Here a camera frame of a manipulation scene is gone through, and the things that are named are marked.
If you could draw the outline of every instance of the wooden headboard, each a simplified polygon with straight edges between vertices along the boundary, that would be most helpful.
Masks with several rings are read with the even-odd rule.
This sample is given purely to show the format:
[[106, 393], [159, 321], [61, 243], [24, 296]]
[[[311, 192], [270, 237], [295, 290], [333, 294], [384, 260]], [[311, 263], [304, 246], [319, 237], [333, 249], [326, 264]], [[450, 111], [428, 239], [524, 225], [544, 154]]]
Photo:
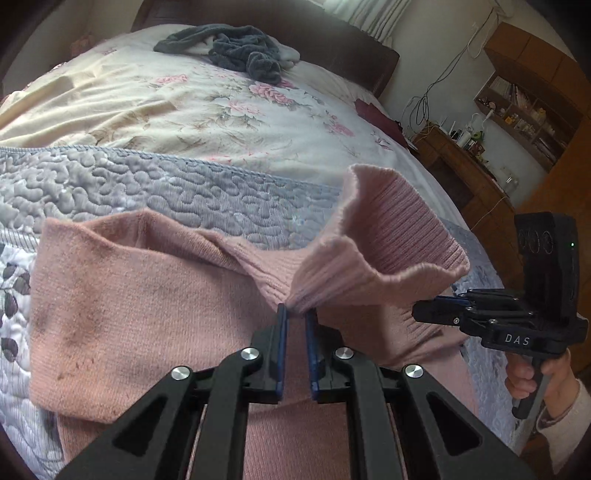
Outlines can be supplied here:
[[144, 0], [132, 31], [167, 23], [253, 25], [376, 97], [400, 57], [309, 0]]

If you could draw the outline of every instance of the human hand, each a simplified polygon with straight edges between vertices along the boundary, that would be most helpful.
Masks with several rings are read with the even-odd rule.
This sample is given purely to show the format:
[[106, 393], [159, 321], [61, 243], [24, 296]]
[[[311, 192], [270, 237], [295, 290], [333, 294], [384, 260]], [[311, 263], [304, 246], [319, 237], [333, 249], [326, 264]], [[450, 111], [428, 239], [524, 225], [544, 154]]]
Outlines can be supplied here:
[[[537, 385], [534, 368], [516, 353], [506, 353], [507, 379], [505, 386], [513, 398], [522, 400], [535, 392]], [[551, 375], [550, 383], [544, 394], [544, 402], [552, 418], [561, 416], [568, 410], [579, 395], [579, 382], [570, 367], [570, 351], [560, 358], [546, 360], [541, 367], [544, 375]]]

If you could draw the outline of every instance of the white cloth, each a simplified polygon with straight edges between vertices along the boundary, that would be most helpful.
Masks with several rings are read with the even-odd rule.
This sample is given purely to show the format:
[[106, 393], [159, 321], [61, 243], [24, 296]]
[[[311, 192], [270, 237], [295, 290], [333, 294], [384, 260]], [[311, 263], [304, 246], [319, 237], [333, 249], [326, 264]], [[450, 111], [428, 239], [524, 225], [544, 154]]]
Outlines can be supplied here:
[[324, 9], [387, 43], [396, 22], [411, 0], [326, 0]]
[[271, 41], [279, 48], [279, 65], [284, 70], [289, 70], [300, 61], [300, 52], [296, 49], [284, 45], [275, 37], [269, 36]]
[[547, 416], [544, 408], [538, 418], [537, 429], [548, 440], [552, 469], [558, 473], [591, 425], [591, 396], [581, 380], [579, 395], [569, 412], [560, 421], [544, 427], [542, 419]]

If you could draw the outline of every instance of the white sleeve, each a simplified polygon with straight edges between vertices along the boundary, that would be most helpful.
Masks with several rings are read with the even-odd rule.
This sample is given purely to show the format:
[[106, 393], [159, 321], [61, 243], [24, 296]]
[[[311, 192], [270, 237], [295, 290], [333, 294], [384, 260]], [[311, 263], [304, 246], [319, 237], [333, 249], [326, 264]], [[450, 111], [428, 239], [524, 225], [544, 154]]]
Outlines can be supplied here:
[[538, 431], [546, 437], [550, 446], [552, 469], [558, 473], [583, 439], [591, 424], [591, 396], [579, 380], [579, 395], [566, 415], [556, 422], [544, 425], [546, 409], [538, 418]]

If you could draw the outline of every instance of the pink knit fabric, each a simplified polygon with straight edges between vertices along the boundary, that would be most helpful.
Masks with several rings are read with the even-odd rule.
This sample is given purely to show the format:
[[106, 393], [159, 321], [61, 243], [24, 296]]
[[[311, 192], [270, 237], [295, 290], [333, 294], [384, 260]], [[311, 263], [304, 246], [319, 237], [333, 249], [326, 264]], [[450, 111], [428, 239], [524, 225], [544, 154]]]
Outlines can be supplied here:
[[[285, 400], [255, 406], [245, 478], [340, 478], [341, 406], [309, 400], [303, 323], [313, 306], [353, 348], [390, 367], [422, 362], [474, 410], [452, 327], [408, 309], [469, 271], [465, 252], [396, 172], [354, 166], [339, 207], [306, 248], [261, 251], [144, 210], [44, 224], [31, 281], [31, 399], [59, 414], [69, 460], [176, 365], [217, 365], [292, 313]], [[319, 460], [325, 452], [328, 458]]]

